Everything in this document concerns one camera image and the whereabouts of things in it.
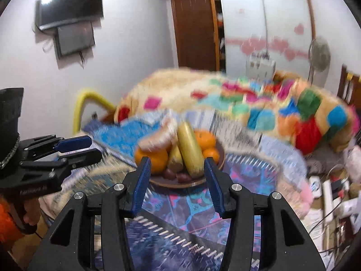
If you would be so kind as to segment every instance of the plate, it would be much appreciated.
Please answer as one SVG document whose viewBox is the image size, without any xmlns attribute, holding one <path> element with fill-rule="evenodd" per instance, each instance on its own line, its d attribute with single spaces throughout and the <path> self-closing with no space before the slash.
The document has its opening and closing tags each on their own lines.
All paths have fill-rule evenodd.
<svg viewBox="0 0 361 271">
<path fill-rule="evenodd" d="M 215 144 L 215 148 L 218 150 L 218 152 L 220 154 L 220 162 L 219 162 L 218 168 L 220 170 L 222 170 L 224 161 L 226 159 L 226 153 L 225 153 L 224 148 L 222 147 L 221 143 L 218 140 Z M 201 178 L 193 179 L 192 182 L 187 183 L 187 184 L 180 184 L 177 179 L 169 180 L 169 179 L 164 178 L 162 175 L 152 175 L 150 177 L 149 182 L 151 182 L 152 184 L 156 184 L 156 185 L 159 185 L 162 187 L 167 187 L 170 189 L 186 189 L 189 187 L 193 187 L 193 186 L 197 186 L 197 185 L 205 183 L 205 177 L 202 176 Z"/>
</svg>

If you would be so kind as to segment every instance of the hand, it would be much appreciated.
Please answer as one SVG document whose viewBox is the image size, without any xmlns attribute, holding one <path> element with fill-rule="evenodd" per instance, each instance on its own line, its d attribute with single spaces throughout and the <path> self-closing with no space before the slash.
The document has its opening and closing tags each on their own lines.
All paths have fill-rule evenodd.
<svg viewBox="0 0 361 271">
<path fill-rule="evenodd" d="M 36 225 L 40 220 L 40 204 L 37 198 L 24 201 L 24 222 L 30 225 Z"/>
</svg>

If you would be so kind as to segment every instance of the silver screw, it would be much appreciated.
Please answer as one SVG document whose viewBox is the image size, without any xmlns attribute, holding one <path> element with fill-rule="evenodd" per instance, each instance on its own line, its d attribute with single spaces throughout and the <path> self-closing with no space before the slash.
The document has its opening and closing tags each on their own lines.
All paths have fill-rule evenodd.
<svg viewBox="0 0 361 271">
<path fill-rule="evenodd" d="M 124 184 L 116 184 L 116 185 L 114 186 L 114 189 L 115 189 L 115 190 L 122 190 L 122 189 L 124 189 Z"/>
<path fill-rule="evenodd" d="M 242 189 L 242 186 L 240 184 L 232 184 L 232 189 L 238 192 Z"/>
<path fill-rule="evenodd" d="M 84 193 L 83 193 L 83 192 L 74 193 L 74 198 L 75 198 L 76 200 L 82 199 L 83 196 L 84 196 Z"/>
<path fill-rule="evenodd" d="M 279 192 L 272 193 L 272 198 L 274 198 L 276 200 L 280 200 L 281 197 L 282 197 L 282 195 Z"/>
</svg>

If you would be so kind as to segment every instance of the bed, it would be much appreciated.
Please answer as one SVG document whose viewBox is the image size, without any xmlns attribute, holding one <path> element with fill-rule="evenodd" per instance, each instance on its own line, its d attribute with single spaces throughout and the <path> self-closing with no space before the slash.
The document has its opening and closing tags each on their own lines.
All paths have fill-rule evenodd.
<svg viewBox="0 0 361 271">
<path fill-rule="evenodd" d="M 214 132 L 227 153 L 223 170 L 254 193 L 281 192 L 300 218 L 313 202 L 305 179 L 304 155 L 322 141 L 340 151 L 352 138 L 353 114 L 349 108 L 287 72 L 278 72 L 272 83 L 259 84 L 244 78 L 230 82 L 221 74 L 188 69 L 158 71 L 121 100 L 115 109 L 115 124 L 95 119 L 78 133 L 92 136 L 92 147 L 102 151 L 103 160 L 74 170 L 60 193 L 41 199 L 47 222 L 51 224 L 75 192 L 103 192 L 134 170 L 134 148 L 124 154 L 109 135 L 133 133 L 129 126 L 138 123 L 149 125 L 147 131 L 152 131 L 169 113 L 188 120 L 195 128 Z M 227 135 L 224 127 L 232 127 L 239 137 Z M 251 165 L 256 163 L 267 166 Z M 96 267 L 102 269 L 99 217 L 95 230 Z M 139 216 L 127 221 L 137 270 L 146 263 L 147 270 L 218 270 L 228 230 L 229 220 L 220 219 L 214 211 L 205 184 L 180 190 L 150 185 Z M 160 236 L 164 231 L 173 235 Z M 252 269 L 257 270 L 257 216 L 253 250 Z"/>
</svg>

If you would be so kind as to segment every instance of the yellow tag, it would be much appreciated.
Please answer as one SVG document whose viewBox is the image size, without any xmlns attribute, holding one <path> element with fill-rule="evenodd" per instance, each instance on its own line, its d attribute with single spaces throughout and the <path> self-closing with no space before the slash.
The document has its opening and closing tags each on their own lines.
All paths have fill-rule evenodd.
<svg viewBox="0 0 361 271">
<path fill-rule="evenodd" d="M 353 73 L 349 72 L 349 73 L 347 74 L 346 79 L 347 79 L 348 81 L 351 81 L 352 78 L 353 78 Z"/>
</svg>

